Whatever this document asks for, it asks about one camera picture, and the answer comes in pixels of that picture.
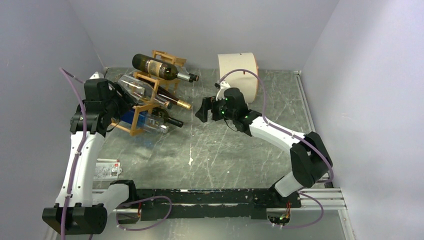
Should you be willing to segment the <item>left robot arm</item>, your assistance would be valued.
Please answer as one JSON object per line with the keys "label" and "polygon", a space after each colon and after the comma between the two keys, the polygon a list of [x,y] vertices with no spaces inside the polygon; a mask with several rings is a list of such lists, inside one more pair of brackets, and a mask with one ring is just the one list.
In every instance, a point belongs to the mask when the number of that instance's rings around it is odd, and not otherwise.
{"label": "left robot arm", "polygon": [[84,83],[85,99],[70,119],[70,154],[59,195],[53,207],[46,207],[42,220],[61,238],[66,235],[101,234],[108,215],[122,204],[134,207],[139,200],[132,180],[116,180],[106,191],[93,194],[95,168],[108,127],[136,103],[119,83],[105,78]]}

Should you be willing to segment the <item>clear glass bottle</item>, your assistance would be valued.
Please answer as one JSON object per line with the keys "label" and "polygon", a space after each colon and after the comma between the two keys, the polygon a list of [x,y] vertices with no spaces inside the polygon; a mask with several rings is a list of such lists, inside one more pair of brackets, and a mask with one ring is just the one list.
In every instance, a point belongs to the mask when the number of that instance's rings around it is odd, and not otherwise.
{"label": "clear glass bottle", "polygon": [[137,105],[158,104],[166,109],[173,107],[169,100],[159,96],[147,82],[127,74],[123,74],[117,82],[135,99]]}

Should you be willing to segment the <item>dark green wine bottle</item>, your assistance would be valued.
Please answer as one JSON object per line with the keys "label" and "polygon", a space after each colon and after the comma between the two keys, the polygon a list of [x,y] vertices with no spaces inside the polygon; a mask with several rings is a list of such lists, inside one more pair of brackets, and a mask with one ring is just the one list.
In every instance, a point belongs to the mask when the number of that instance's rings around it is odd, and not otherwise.
{"label": "dark green wine bottle", "polygon": [[179,79],[192,83],[199,80],[199,76],[196,74],[184,73],[178,70],[174,64],[140,53],[133,56],[132,66],[137,70],[167,81]]}

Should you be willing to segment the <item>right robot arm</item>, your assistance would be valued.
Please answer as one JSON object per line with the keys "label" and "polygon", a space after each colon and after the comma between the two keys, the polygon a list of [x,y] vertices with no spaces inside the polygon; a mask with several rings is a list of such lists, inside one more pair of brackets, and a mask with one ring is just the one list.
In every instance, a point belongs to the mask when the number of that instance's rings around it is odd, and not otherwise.
{"label": "right robot arm", "polygon": [[262,113],[249,109],[238,88],[224,90],[221,99],[203,98],[195,116],[205,123],[208,113],[212,114],[213,121],[231,121],[236,131],[265,140],[289,153],[291,172],[271,187],[269,199],[275,207],[282,207],[290,194],[312,187],[325,174],[332,175],[333,163],[318,133],[296,132],[272,122]]}

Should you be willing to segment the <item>blue square glass bottle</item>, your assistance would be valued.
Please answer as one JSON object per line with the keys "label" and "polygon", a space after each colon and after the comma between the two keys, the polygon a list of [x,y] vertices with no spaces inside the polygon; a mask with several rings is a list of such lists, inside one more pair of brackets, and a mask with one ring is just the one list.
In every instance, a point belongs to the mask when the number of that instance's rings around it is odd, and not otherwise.
{"label": "blue square glass bottle", "polygon": [[165,125],[165,122],[162,118],[159,118],[158,116],[155,116],[153,114],[148,113],[147,111],[141,111],[137,116],[137,121],[134,120],[135,116],[135,110],[131,109],[130,111],[126,112],[122,117],[121,120],[128,124],[135,123],[137,128],[143,129],[147,132],[160,132],[160,133],[167,133],[168,132],[168,126]]}

